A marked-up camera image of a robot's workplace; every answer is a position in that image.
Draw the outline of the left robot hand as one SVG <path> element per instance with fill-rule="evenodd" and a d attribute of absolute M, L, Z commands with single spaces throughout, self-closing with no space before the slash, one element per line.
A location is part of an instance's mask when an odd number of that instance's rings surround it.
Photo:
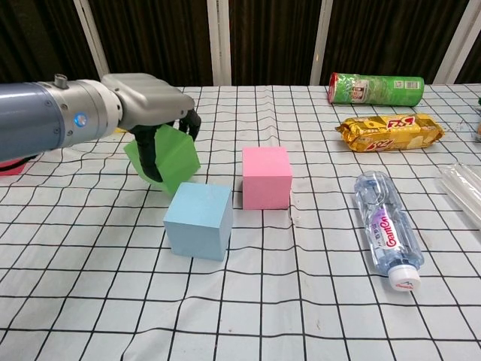
<path fill-rule="evenodd" d="M 145 73 L 106 74 L 101 83 L 112 90 L 123 107 L 119 127 L 135 137 L 144 174 L 163 182 L 156 165 L 155 135 L 164 124 L 179 122 L 179 130 L 196 139 L 201 118 L 194 100 L 175 86 Z"/>

